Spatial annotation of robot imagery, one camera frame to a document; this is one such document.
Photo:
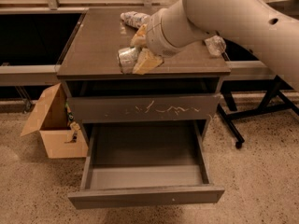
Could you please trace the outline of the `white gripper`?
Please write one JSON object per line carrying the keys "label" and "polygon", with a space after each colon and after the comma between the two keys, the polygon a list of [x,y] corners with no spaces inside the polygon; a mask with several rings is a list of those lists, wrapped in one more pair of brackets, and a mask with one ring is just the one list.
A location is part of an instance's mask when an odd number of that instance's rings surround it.
{"label": "white gripper", "polygon": [[181,52],[186,46],[183,34],[186,21],[182,9],[170,7],[154,13],[149,19],[148,26],[141,25],[133,36],[130,46],[145,47],[147,44],[148,48],[143,48],[139,53],[133,73],[147,74],[164,62],[162,57],[172,57]]}

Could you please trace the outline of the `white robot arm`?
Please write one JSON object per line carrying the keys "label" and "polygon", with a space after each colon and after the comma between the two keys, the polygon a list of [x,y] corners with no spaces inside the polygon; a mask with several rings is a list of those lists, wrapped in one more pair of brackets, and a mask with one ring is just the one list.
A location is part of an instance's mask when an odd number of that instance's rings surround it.
{"label": "white robot arm", "polygon": [[299,91],[299,20],[263,0],[179,0],[151,15],[131,44],[171,57],[214,34],[251,51]]}

